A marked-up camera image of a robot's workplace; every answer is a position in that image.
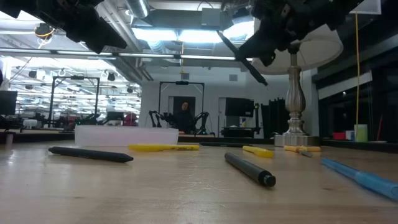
computer monitor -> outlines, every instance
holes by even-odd
[[[227,98],[225,116],[253,117],[254,100],[244,98]]]
[[[124,121],[124,112],[109,111],[106,119],[108,121]]]
[[[0,114],[14,115],[17,106],[17,91],[0,91]]]

metal frame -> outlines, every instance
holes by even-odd
[[[180,82],[160,82],[159,84],[159,99],[158,99],[158,107],[157,107],[157,112],[160,113],[160,99],[162,96],[162,85],[164,83],[170,83],[170,84],[176,84],[176,85],[201,85],[202,86],[202,92],[201,92],[201,111],[203,112],[203,105],[205,102],[205,84],[204,83],[192,83],[192,82],[185,82],[187,84],[179,84]]]
[[[73,79],[73,77],[60,77],[60,76],[55,76],[52,77],[52,88],[51,88],[51,100],[50,100],[50,111],[49,111],[49,127],[51,126],[51,121],[52,121],[52,106],[54,104],[54,90],[55,87],[58,85],[55,84],[56,79],[62,78],[62,79]],[[97,115],[97,109],[98,109],[98,95],[100,93],[100,78],[98,77],[79,77],[80,79],[89,79],[89,80],[97,80],[97,88],[96,88],[96,95],[95,95],[95,110],[94,114]]]

red object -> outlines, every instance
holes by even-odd
[[[138,126],[136,120],[137,120],[137,115],[135,113],[128,114],[124,118],[123,126]]]
[[[333,133],[333,139],[334,140],[345,140],[346,133]]]

yellow cable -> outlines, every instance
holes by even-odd
[[[356,131],[355,140],[358,137],[358,122],[359,122],[359,78],[361,76],[361,65],[359,61],[359,28],[358,28],[358,13],[355,13],[355,31],[356,31],[356,64],[358,70],[358,85],[356,87]]]
[[[51,35],[51,34],[53,34],[54,33],[54,31],[55,31],[55,29],[52,29],[52,31],[51,32],[49,32],[48,34],[43,34],[43,35],[39,35],[39,34],[35,34],[37,37],[46,37],[46,36],[48,36],[48,35]]]

person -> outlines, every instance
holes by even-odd
[[[175,128],[179,131],[183,131],[185,134],[190,132],[190,122],[193,120],[191,111],[189,110],[189,103],[183,102],[181,105],[181,111],[174,115]]]

